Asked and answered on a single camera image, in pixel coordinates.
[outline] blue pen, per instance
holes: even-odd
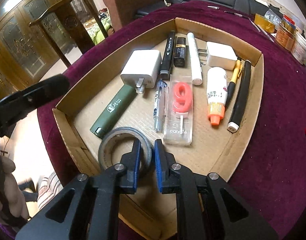
[[[161,132],[165,120],[165,108],[167,105],[168,87],[163,80],[159,80],[156,86],[155,101],[154,101],[154,130]]]

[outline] silver rivet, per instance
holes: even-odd
[[[114,168],[117,170],[117,171],[121,171],[125,168],[125,166],[122,164],[122,163],[118,163],[114,166]]]
[[[86,179],[87,179],[87,175],[84,174],[84,173],[77,176],[77,180],[79,180],[79,181],[84,181]]]
[[[182,167],[181,164],[178,164],[178,163],[172,164],[172,169],[175,171],[179,170],[181,167]]]
[[[211,179],[216,180],[216,179],[218,179],[219,175],[218,175],[216,172],[211,172],[211,173],[209,174],[209,177],[210,177]]]

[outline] green lighter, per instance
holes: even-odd
[[[135,97],[136,89],[129,85],[123,85],[92,125],[90,131],[102,139],[112,130]]]

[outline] roll of tape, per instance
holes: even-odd
[[[99,147],[99,163],[101,169],[106,170],[108,167],[113,166],[112,153],[113,147],[121,140],[125,138],[137,138],[141,142],[141,148],[143,149],[143,157],[141,159],[140,177],[144,176],[153,165],[152,161],[152,144],[146,138],[146,136],[139,130],[132,127],[119,127],[116,128],[103,138]]]

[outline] purple tablecloth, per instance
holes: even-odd
[[[247,150],[229,184],[283,238],[306,206],[306,71],[289,52],[269,41],[248,20],[224,13],[225,7],[207,8],[209,4],[191,1],[150,13],[89,50],[64,74],[74,85],[123,44],[175,17],[219,28],[261,50],[265,65],[261,108]],[[78,170],[53,117],[52,108],[57,102],[39,108],[37,114],[50,160],[59,179],[66,184]],[[125,230],[120,230],[119,239],[130,239],[130,235],[126,238]]]

